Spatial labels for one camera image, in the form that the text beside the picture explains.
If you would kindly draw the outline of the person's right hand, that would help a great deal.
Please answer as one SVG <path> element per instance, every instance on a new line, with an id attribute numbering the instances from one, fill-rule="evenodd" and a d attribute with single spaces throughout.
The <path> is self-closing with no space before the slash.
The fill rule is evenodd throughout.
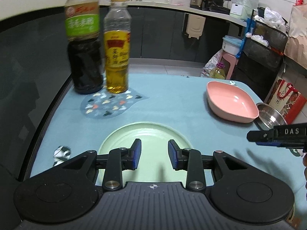
<path id="1" fill-rule="evenodd" d="M 304 155 L 304 158 L 303 158 L 303 164 L 305 167 L 307 167 L 307 155 L 306 154 Z"/>

